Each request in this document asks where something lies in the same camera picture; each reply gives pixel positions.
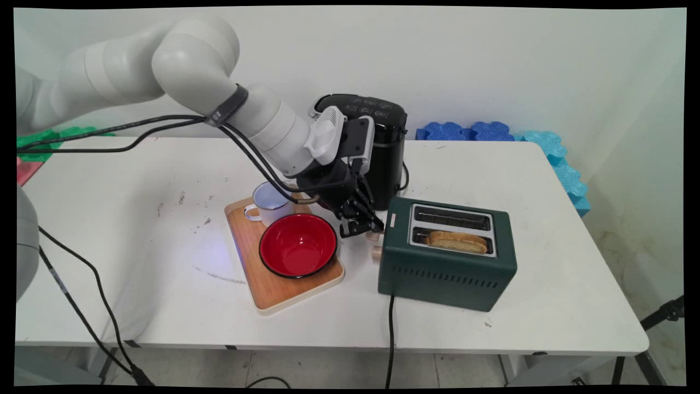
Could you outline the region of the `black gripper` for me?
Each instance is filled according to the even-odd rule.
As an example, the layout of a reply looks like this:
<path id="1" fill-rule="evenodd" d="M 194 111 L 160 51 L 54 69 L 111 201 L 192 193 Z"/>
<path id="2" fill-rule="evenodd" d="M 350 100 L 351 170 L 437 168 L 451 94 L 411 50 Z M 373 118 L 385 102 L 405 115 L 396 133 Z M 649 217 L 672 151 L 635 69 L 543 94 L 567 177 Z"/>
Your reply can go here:
<path id="1" fill-rule="evenodd" d="M 382 234 L 384 222 L 377 216 L 368 183 L 360 174 L 362 162 L 334 160 L 332 164 L 308 168 L 297 176 L 305 194 L 319 196 L 318 205 L 330 210 L 341 222 L 343 239 L 373 232 Z"/>

